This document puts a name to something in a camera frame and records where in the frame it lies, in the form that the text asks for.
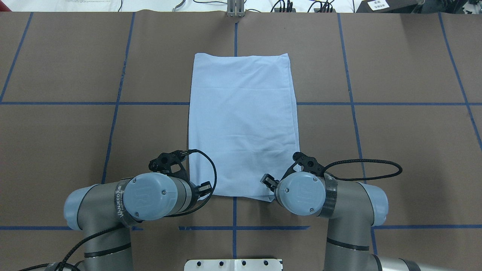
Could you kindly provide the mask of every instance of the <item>gray robot arm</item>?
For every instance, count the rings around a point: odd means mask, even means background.
[[[86,270],[132,271],[131,226],[144,220],[190,213],[186,211],[200,197],[212,194],[215,184],[211,188],[210,182],[196,186],[189,181],[181,164],[189,153],[162,153],[149,164],[150,170],[159,172],[93,185],[69,195],[64,205],[69,227],[81,230],[85,237],[117,227],[85,243]],[[173,173],[174,164],[181,169]]]
[[[280,181],[265,174],[261,182],[293,214],[329,219],[324,271],[451,271],[370,254],[370,228],[382,225],[388,213],[383,190],[338,180],[326,173],[315,158],[301,152],[295,153],[293,159],[293,166],[299,164],[303,171],[295,172],[292,166]]]

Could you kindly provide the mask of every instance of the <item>blue tape line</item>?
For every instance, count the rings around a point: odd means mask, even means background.
[[[129,29],[129,37],[127,39],[127,46],[125,47],[124,66],[122,67],[122,75],[120,76],[119,91],[117,92],[116,108],[114,109],[114,118],[112,119],[112,126],[110,128],[109,143],[107,145],[106,161],[104,162],[104,171],[102,173],[101,184],[104,184],[106,182],[107,164],[109,163],[110,150],[111,150],[111,147],[112,147],[112,137],[114,136],[114,128],[116,126],[117,112],[119,111],[119,104],[120,104],[120,101],[121,101],[122,86],[124,84],[125,68],[127,66],[127,58],[129,56],[129,47],[131,45],[131,37],[132,37],[132,29],[134,27],[134,19],[135,19],[135,13],[133,12],[132,13],[132,19],[131,19],[131,28]]]
[[[464,106],[465,103],[378,103],[354,102],[356,106]]]
[[[116,102],[0,102],[0,105],[116,105]],[[350,102],[297,102],[299,106],[351,106]],[[353,102],[356,106],[466,106],[467,103],[386,103]],[[482,106],[482,103],[468,103],[470,106]],[[188,106],[189,102],[119,102],[119,105],[173,105]]]
[[[454,57],[452,55],[452,50],[450,50],[447,34],[445,33],[445,27],[443,26],[442,13],[440,12],[439,12],[439,21],[440,21],[440,27],[442,28],[443,39],[445,40],[445,45],[447,46],[447,51],[449,53],[450,61],[452,62],[452,66],[454,66],[455,76],[457,77],[458,85],[460,86],[460,91],[462,91],[462,96],[464,97],[464,101],[467,106],[467,111],[469,112],[470,121],[472,122],[472,127],[474,128],[475,136],[477,137],[477,141],[479,142],[479,148],[482,150],[482,140],[479,134],[479,130],[477,129],[477,125],[475,124],[474,116],[472,115],[472,110],[470,109],[469,101],[467,100],[467,95],[465,94],[464,86],[462,85],[462,80],[460,79],[457,65],[455,64]]]
[[[297,102],[298,106],[349,106],[351,103],[344,102]]]
[[[233,259],[237,257],[237,232],[236,226],[238,224],[238,197],[233,197]]]
[[[468,225],[381,225],[375,230],[416,230],[416,229],[482,229],[480,224]]]
[[[309,228],[310,226],[191,226],[179,227],[179,230],[308,230]]]
[[[73,230],[67,226],[0,226],[0,230]]]
[[[1,102],[2,105],[115,105],[115,102]]]
[[[12,65],[10,66],[10,70],[8,71],[7,78],[5,79],[5,84],[3,85],[3,89],[0,94],[0,102],[3,100],[5,91],[7,91],[8,82],[10,81],[10,77],[12,76],[13,68],[15,67],[15,63],[17,62],[17,57],[18,57],[18,54],[20,53],[20,49],[22,48],[22,44],[24,44],[25,36],[27,35],[27,30],[28,30],[28,27],[30,26],[30,22],[32,21],[32,17],[33,17],[33,12],[31,12],[30,16],[28,17],[27,25],[25,25],[24,33],[17,47],[17,52],[15,52],[15,56],[13,57]]]
[[[238,56],[238,23],[234,24],[234,56]]]
[[[189,102],[120,102],[120,105],[188,106]]]
[[[178,227],[179,230],[233,230],[232,226],[191,226],[191,227]]]
[[[375,238],[375,230],[373,227],[370,228],[370,233],[372,235],[372,247],[373,247],[373,254],[378,254],[378,248],[376,247],[376,238]]]
[[[340,29],[340,40],[341,40],[341,50],[343,51],[343,61],[345,62],[345,73],[347,76],[347,84],[348,84],[348,94],[350,96],[350,105],[351,105],[351,115],[353,116],[353,125],[355,126],[355,136],[357,139],[357,147],[358,147],[358,157],[360,159],[363,159],[363,153],[362,153],[362,144],[360,142],[360,134],[358,133],[358,123],[357,123],[357,117],[355,113],[355,103],[353,101],[353,93],[351,91],[351,81],[350,81],[350,74],[348,72],[348,61],[347,61],[347,51],[345,49],[345,40],[343,39],[343,28],[341,26],[341,16],[340,13],[336,14],[338,16],[338,28]],[[362,167],[362,172],[363,172],[363,177],[366,177],[365,174],[365,165],[361,163]]]
[[[237,226],[237,230],[307,230],[309,226]]]

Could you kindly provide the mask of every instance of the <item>white mounting plate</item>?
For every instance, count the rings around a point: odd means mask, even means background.
[[[184,265],[184,271],[282,271],[282,270],[283,270],[282,259],[189,260]]]

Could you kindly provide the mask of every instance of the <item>light blue towel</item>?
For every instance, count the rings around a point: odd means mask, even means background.
[[[272,201],[259,181],[280,179],[299,151],[295,90],[288,54],[217,57],[196,54],[189,105],[189,149],[214,161],[215,195]],[[191,180],[213,180],[211,164],[189,157]]]

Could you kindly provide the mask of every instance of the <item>cable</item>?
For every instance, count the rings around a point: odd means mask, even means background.
[[[184,3],[186,3],[186,0],[182,0],[182,2],[180,2],[179,4],[177,4],[177,6],[175,6],[175,7],[173,8],[173,11],[175,12],[176,9],[180,8],[182,5],[184,5]]]
[[[328,2],[328,1],[325,1],[325,2],[323,2],[323,1],[313,1],[311,6],[308,8],[307,13],[311,10],[311,7],[313,7],[313,5],[316,4],[316,3],[320,3],[320,10],[317,11],[318,13],[333,12],[333,5],[332,5],[333,2],[334,2],[334,0],[332,0],[331,2]]]
[[[376,176],[376,177],[364,177],[364,178],[349,178],[349,179],[346,179],[346,178],[338,178],[332,174],[330,174],[333,178],[337,179],[337,180],[341,180],[341,181],[369,181],[369,180],[378,180],[378,179],[384,179],[384,178],[390,178],[390,177],[395,177],[397,175],[400,175],[403,171],[402,167],[395,163],[395,162],[392,162],[392,161],[388,161],[388,160],[378,160],[378,159],[350,159],[350,160],[341,160],[341,161],[336,161],[336,162],[333,162],[329,165],[327,165],[326,167],[324,167],[322,170],[321,170],[321,173],[320,173],[320,176],[323,177],[324,176],[324,173],[326,172],[327,169],[329,169],[330,167],[332,166],[336,166],[336,165],[339,165],[339,164],[348,164],[348,163],[379,163],[379,164],[390,164],[390,165],[393,165],[395,166],[396,168],[398,168],[398,171],[395,172],[395,173],[392,173],[392,174],[387,174],[387,175],[382,175],[382,176]]]
[[[197,0],[192,0],[192,1],[195,2],[195,3],[199,3],[199,4],[211,4],[211,3],[220,3],[220,4],[225,4],[225,5],[228,4],[226,2],[221,2],[221,1],[206,1],[206,2],[197,1]]]
[[[211,163],[211,166],[213,167],[213,171],[214,171],[214,183],[213,183],[213,189],[211,190],[211,193],[209,193],[209,195],[206,197],[206,199],[204,200],[204,202],[202,202],[198,207],[196,207],[195,209],[192,209],[190,211],[187,211],[187,212],[183,212],[183,213],[179,213],[179,214],[173,214],[173,215],[170,215],[170,216],[165,216],[165,217],[180,217],[180,216],[185,216],[185,215],[189,215],[189,214],[192,214],[194,212],[196,212],[197,210],[201,209],[204,205],[206,205],[206,203],[208,203],[209,199],[212,197],[213,193],[214,193],[214,189],[216,189],[216,184],[217,184],[217,172],[216,172],[216,166],[214,166],[214,162],[213,160],[211,160],[211,158],[209,158],[209,156],[207,156],[207,154],[205,154],[204,152],[198,150],[198,149],[188,149],[187,150],[189,152],[189,154],[191,153],[194,153],[194,152],[197,152],[199,154],[201,154],[202,156],[206,157],[206,159],[209,161],[209,163]]]
[[[27,267],[27,268],[19,270],[19,271],[31,271],[31,270],[35,270],[35,269],[39,269],[39,268],[45,268],[49,265],[51,265],[51,263],[44,263],[44,264],[39,264],[39,265],[36,265],[36,266]],[[80,271],[80,269],[77,267],[77,265],[71,265],[69,263],[66,263],[65,266],[69,267],[73,271]]]
[[[119,225],[117,225],[117,226],[115,226],[115,227],[112,227],[112,228],[107,229],[107,230],[100,231],[100,232],[98,232],[98,233],[94,233],[94,234],[92,234],[91,236],[84,238],[82,241],[78,242],[77,245],[75,245],[75,246],[67,253],[67,255],[65,255],[64,259],[63,259],[61,262],[59,262],[59,264],[57,265],[58,270],[59,270],[59,271],[62,271],[62,270],[64,270],[64,267],[65,267],[66,265],[70,265],[70,264],[67,264],[67,261],[68,261],[68,259],[70,258],[70,256],[72,256],[72,254],[74,254],[74,252],[75,252],[81,245],[83,245],[84,243],[86,243],[87,241],[89,241],[89,240],[91,240],[91,239],[93,239],[93,238],[95,238],[95,237],[101,236],[102,234],[106,234],[106,233],[108,233],[108,232],[111,232],[111,231],[114,231],[114,230],[118,230],[118,229],[122,229],[122,228],[124,228],[124,225],[119,224]]]
[[[311,7],[316,4],[316,3],[320,3],[320,10],[321,10],[321,7],[323,6],[323,2],[321,1],[313,1],[313,3],[311,4],[311,6],[308,8],[308,11],[306,13],[308,13],[310,10],[311,10]]]
[[[44,267],[49,266],[49,264],[50,264],[50,263],[44,263],[44,264],[34,265],[34,266],[27,267],[27,268],[24,268],[24,269],[19,270],[19,271],[30,271],[30,270],[35,270],[35,269],[39,269],[39,268],[44,268]]]
[[[79,264],[81,264],[84,260],[78,261],[76,264],[74,264],[75,267],[79,267]]]
[[[283,2],[283,6],[284,6],[284,0],[278,0],[278,2],[274,3],[273,7],[271,8],[271,11],[270,12],[273,12],[274,11],[274,8],[276,7],[276,5],[278,3],[280,3],[280,12],[281,12],[281,2]]]

